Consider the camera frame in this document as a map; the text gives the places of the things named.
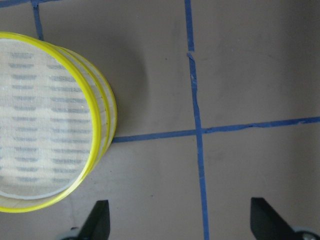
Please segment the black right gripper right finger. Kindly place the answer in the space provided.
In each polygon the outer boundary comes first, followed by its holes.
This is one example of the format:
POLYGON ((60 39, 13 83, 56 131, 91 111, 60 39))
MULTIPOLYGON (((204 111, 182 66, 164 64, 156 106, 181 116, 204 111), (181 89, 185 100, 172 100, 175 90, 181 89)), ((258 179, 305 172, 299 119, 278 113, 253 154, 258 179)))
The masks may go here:
POLYGON ((298 240, 299 236, 262 197, 250 200, 250 229, 256 240, 298 240))

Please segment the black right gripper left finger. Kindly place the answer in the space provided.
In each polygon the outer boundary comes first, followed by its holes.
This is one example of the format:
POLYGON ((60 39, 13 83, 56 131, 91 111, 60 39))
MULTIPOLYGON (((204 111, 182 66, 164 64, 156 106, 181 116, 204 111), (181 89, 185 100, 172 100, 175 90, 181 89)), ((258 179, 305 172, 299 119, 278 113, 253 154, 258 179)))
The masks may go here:
POLYGON ((108 240, 111 232, 108 200, 99 200, 79 232, 80 240, 108 240))

